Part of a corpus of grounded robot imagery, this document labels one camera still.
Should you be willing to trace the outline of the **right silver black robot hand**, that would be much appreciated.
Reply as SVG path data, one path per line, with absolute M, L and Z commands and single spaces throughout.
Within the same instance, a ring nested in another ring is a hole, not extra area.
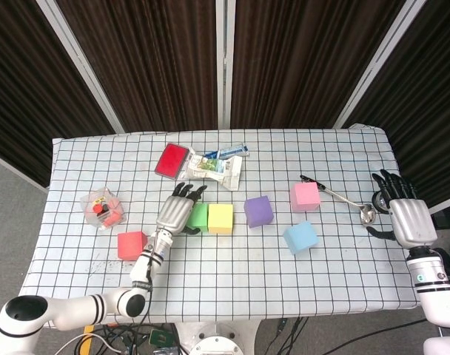
M 394 240 L 404 249 L 429 247 L 437 240 L 437 233 L 424 200 L 417 196 L 414 185 L 405 178 L 385 169 L 372 174 L 380 190 L 374 194 L 374 206 L 390 217 L 392 231 L 366 228 L 378 239 Z

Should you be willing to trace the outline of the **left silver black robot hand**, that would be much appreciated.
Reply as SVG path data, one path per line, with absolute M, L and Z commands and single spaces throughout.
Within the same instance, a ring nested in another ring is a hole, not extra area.
M 191 190 L 192 187 L 192 184 L 185 184 L 185 182 L 175 186 L 159 212 L 156 220 L 157 229 L 165 229 L 171 235 L 178 235 L 181 232 L 195 235 L 201 231 L 198 227 L 187 226 L 187 221 L 207 186 L 200 186 L 195 191 Z

